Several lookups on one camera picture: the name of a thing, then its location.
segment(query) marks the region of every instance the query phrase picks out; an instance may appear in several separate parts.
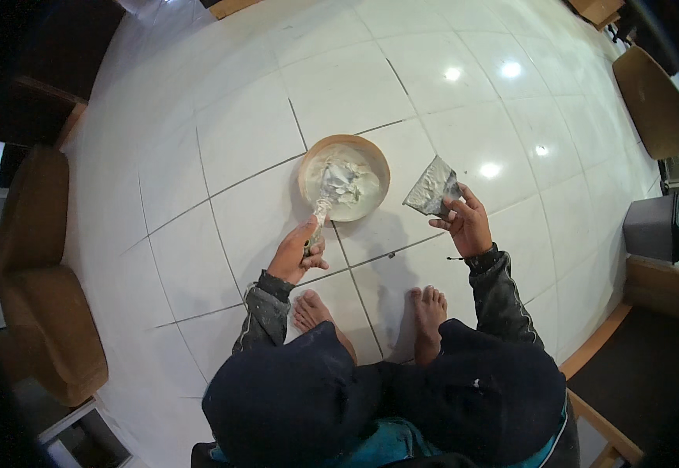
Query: dark jacket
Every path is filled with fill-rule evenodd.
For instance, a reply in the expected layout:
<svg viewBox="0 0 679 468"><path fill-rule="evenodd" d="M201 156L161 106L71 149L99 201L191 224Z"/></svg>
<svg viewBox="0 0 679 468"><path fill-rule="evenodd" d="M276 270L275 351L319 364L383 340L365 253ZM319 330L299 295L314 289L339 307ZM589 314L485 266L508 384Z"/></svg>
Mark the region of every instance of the dark jacket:
<svg viewBox="0 0 679 468"><path fill-rule="evenodd" d="M477 330L506 342L534 343L544 349L532 318L519 299L518 289L511 278L511 259L508 253L499 251L493 244L486 253L467 258L465 261L470 267L469 281L474 289ZM248 316L233 346L233 353L257 346L282 345L290 309L288 295L292 288L292 285L262 272L258 283L246 293ZM560 428L557 443L542 465L544 468L579 466L576 421L570 401L567 399L566 412L566 424ZM194 446L191 454L193 468L230 466L209 458L208 453L212 447L211 443ZM477 465L465 455L450 453L398 461L387 466L432 468Z"/></svg>

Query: white tile floor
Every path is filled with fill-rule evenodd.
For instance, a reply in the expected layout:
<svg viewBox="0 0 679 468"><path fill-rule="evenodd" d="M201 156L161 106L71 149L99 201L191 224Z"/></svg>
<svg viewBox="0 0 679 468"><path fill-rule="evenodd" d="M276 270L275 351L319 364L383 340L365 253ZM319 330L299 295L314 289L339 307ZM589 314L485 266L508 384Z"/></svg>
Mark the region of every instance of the white tile floor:
<svg viewBox="0 0 679 468"><path fill-rule="evenodd" d="M64 148L65 262L108 359L102 413L151 468L186 466L210 439L200 397L246 286L310 212L295 171L324 136L362 133L391 168L382 206L326 226L331 268L293 293L325 298L361 362L410 359L410 287L437 285L476 323L449 238L401 205L435 154L484 202L556 361L619 300L619 226L659 174L612 76L622 50L558 0L265 0L220 22L196 0L134 12Z"/></svg>

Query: sleeve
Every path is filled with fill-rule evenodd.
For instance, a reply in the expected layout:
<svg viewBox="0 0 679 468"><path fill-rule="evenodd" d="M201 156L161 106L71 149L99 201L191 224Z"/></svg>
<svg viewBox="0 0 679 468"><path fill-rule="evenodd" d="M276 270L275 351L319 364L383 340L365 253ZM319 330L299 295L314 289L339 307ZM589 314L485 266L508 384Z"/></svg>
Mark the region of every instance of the sleeve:
<svg viewBox="0 0 679 468"><path fill-rule="evenodd" d="M246 291L246 318L232 353L259 346L282 346L287 333L289 295L294 285L262 270L259 281Z"/></svg>
<svg viewBox="0 0 679 468"><path fill-rule="evenodd" d="M545 349L511 278L509 253L493 243L490 250L465 258L465 262L470 267L477 330L507 342L534 343Z"/></svg>

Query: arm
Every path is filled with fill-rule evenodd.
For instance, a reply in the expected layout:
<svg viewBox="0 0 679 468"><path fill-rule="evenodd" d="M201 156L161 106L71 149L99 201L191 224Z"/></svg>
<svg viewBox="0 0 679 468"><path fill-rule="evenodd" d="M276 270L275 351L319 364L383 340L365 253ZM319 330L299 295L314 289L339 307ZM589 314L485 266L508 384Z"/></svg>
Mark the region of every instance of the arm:
<svg viewBox="0 0 679 468"><path fill-rule="evenodd" d="M474 290L477 330L507 342L534 343L545 349L532 317L511 278L511 257L493 246L482 255L465 259Z"/></svg>
<svg viewBox="0 0 679 468"><path fill-rule="evenodd" d="M493 243L483 204L466 185L460 183L459 189L465 201L445 199L449 215L429 223L451 234L459 255L470 267L477 330L508 342L530 342L544 348L511 278L511 258Z"/></svg>
<svg viewBox="0 0 679 468"><path fill-rule="evenodd" d="M269 267L262 270L259 281L246 291L247 315L233 344L233 354L252 347L281 346L285 341L290 291L310 268L329 268L322 259L323 238L311 248L310 257L303 257L303 246L317 222L316 217L311 216L293 229L279 244Z"/></svg>

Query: person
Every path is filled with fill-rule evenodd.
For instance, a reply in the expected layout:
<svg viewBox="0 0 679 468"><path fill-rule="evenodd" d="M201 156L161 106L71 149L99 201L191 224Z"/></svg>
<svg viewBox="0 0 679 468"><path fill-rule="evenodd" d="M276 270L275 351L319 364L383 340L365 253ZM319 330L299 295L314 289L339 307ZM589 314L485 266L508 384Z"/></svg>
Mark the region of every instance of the person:
<svg viewBox="0 0 679 468"><path fill-rule="evenodd" d="M308 269L328 268L323 241L304 258L312 216L245 295L233 354L202 400L215 442L194 446L194 468L578 466L565 377L519 299L483 204L460 188L464 201L445 199L448 216L429 223L451 234L470 268L477 330L447 320L444 292L414 288L414 365L358 366L315 291L290 305ZM291 308L303 335L283 345Z"/></svg>

